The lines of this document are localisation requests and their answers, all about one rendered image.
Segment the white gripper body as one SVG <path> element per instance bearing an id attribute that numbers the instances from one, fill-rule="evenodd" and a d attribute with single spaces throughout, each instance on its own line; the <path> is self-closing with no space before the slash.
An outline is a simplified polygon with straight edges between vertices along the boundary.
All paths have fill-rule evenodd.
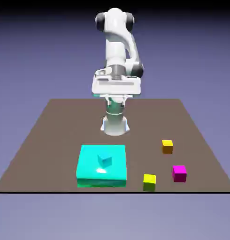
<path id="1" fill-rule="evenodd" d="M 95 75 L 92 82 L 94 95 L 139 95 L 141 93 L 141 79 L 126 77 L 121 80 L 112 79 L 111 75 Z"/>

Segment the small cyan cube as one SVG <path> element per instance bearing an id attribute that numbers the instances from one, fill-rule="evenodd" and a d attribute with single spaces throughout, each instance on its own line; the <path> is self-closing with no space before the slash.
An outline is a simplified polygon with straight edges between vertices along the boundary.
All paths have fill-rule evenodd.
<path id="1" fill-rule="evenodd" d="M 102 168 L 112 165 L 112 156 L 110 154 L 98 154 L 98 163 Z"/>

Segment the small orange cube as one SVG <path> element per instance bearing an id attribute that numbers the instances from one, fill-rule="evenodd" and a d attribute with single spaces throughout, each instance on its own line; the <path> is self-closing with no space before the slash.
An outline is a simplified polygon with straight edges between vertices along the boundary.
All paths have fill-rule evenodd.
<path id="1" fill-rule="evenodd" d="M 164 154 L 172 154 L 173 148 L 174 145 L 172 140 L 162 140 L 162 152 Z"/>

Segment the small yellow cube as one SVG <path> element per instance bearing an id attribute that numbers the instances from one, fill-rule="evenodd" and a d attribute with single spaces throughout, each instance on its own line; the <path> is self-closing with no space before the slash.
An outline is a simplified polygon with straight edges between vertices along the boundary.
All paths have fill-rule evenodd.
<path id="1" fill-rule="evenodd" d="M 143 190 L 147 192 L 154 192 L 156 186 L 156 175 L 144 174 Z"/>

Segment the small magenta cube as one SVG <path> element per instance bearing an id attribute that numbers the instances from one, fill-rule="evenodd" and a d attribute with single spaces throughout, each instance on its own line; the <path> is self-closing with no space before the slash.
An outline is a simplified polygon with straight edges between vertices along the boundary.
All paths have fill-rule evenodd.
<path id="1" fill-rule="evenodd" d="M 174 182 L 186 182 L 187 170 L 185 165 L 174 165 L 172 167 L 172 177 Z"/>

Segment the large cyan box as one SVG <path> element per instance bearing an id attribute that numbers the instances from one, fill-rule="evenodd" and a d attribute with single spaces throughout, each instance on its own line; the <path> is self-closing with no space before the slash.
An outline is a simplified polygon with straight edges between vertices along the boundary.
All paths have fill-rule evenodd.
<path id="1" fill-rule="evenodd" d="M 102 168 L 98 154 L 110 154 L 112 165 Z M 125 145 L 82 145 L 77 169 L 79 188 L 112 187 L 124 188 L 127 183 L 127 161 Z"/>

